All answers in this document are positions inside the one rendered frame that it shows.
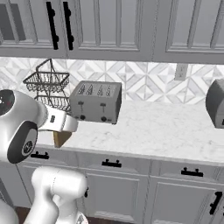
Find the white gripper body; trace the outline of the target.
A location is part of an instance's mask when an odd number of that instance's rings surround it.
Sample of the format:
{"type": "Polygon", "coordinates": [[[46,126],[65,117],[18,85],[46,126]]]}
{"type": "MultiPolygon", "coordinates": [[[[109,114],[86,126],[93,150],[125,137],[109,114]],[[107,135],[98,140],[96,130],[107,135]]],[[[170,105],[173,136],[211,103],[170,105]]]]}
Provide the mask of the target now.
{"type": "Polygon", "coordinates": [[[61,113],[60,121],[61,131],[75,132],[78,129],[78,121],[70,115],[67,115],[65,112],[61,113]]]}

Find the grey four-slot toaster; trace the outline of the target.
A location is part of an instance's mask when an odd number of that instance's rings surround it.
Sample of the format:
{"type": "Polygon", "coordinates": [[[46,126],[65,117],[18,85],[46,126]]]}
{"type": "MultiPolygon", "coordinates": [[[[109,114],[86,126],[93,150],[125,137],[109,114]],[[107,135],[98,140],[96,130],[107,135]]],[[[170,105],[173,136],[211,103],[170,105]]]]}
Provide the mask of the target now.
{"type": "Polygon", "coordinates": [[[116,124],[122,105],[122,83],[82,80],[69,101],[73,117],[80,121],[116,124]],[[106,103],[106,107],[101,107],[101,103],[106,103]]]}

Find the tan wooden block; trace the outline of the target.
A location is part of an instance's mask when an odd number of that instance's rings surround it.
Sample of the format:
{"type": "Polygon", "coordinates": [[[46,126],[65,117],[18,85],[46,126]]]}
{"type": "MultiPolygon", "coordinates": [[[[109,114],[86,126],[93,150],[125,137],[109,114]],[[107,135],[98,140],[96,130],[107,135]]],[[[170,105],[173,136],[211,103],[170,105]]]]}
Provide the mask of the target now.
{"type": "Polygon", "coordinates": [[[67,131],[53,132],[54,147],[60,148],[70,137],[72,133],[67,131]]]}

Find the grey drawer front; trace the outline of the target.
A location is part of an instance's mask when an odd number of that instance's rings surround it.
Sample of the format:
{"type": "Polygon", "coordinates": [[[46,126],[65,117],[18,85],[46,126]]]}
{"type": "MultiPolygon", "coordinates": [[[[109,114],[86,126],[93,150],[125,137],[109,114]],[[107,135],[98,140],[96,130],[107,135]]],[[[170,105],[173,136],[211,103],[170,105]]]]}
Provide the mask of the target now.
{"type": "Polygon", "coordinates": [[[123,157],[121,155],[97,154],[89,152],[77,152],[80,168],[88,168],[111,172],[126,172],[132,174],[147,175],[150,169],[150,161],[144,158],[123,157]],[[102,166],[102,161],[110,162],[119,160],[122,168],[102,166]]]}
{"type": "Polygon", "coordinates": [[[39,154],[44,154],[45,152],[48,153],[49,159],[40,159],[31,157],[31,155],[23,162],[19,163],[18,165],[59,165],[59,166],[70,166],[70,167],[77,167],[78,162],[74,152],[69,150],[61,150],[61,149],[54,149],[54,148],[42,148],[36,147],[34,151],[35,153],[38,151],[39,154]]]}
{"type": "Polygon", "coordinates": [[[152,160],[151,173],[152,176],[172,179],[189,179],[200,182],[211,182],[224,184],[224,167],[218,167],[206,164],[189,164],[173,161],[152,160]],[[204,177],[185,176],[180,172],[186,167],[189,171],[198,169],[204,173],[204,177]]]}

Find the grey base cupboard door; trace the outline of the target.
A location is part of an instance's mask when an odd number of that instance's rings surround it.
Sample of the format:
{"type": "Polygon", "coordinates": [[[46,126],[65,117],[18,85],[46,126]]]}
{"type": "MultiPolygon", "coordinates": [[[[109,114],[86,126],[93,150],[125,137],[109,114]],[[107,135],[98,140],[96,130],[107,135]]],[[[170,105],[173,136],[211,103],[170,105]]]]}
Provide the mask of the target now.
{"type": "Polygon", "coordinates": [[[144,224],[219,224],[223,200],[224,185],[151,177],[144,224]],[[210,215],[215,192],[222,192],[222,197],[210,215]]]}
{"type": "Polygon", "coordinates": [[[36,166],[34,165],[26,165],[21,164],[18,166],[19,173],[21,175],[21,178],[24,182],[24,187],[27,191],[28,198],[31,203],[34,201],[34,188],[32,186],[32,174],[35,171],[36,166]]]}
{"type": "Polygon", "coordinates": [[[114,171],[82,170],[88,196],[77,200],[88,217],[128,223],[143,223],[148,177],[114,171]]]}

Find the grey rounded appliance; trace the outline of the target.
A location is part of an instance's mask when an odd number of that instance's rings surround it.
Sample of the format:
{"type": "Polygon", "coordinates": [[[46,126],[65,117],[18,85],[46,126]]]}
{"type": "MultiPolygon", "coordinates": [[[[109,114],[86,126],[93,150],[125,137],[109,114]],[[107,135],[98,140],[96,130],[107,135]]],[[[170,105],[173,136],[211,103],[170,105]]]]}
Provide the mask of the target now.
{"type": "Polygon", "coordinates": [[[216,79],[206,94],[206,111],[216,129],[224,129],[224,79],[216,79]]]}

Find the grey glass-fronted wall cupboard door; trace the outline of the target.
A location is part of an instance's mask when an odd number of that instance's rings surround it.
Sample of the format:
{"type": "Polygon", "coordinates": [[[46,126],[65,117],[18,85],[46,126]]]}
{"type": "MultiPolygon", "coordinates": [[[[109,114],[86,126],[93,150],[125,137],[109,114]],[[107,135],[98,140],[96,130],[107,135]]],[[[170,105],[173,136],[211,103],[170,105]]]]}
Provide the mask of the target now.
{"type": "Polygon", "coordinates": [[[64,59],[66,56],[60,0],[0,0],[0,57],[64,59]],[[58,50],[53,49],[46,2],[55,11],[58,50]]]}

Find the white wall socket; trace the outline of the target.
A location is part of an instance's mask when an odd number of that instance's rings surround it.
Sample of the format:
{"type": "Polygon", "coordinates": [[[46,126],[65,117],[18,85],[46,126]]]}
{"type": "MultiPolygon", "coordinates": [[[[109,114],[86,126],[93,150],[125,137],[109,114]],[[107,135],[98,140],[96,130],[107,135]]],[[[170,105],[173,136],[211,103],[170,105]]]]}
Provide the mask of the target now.
{"type": "Polygon", "coordinates": [[[187,69],[188,69],[187,64],[178,63],[176,66],[174,80],[184,81],[186,79],[187,69]]]}

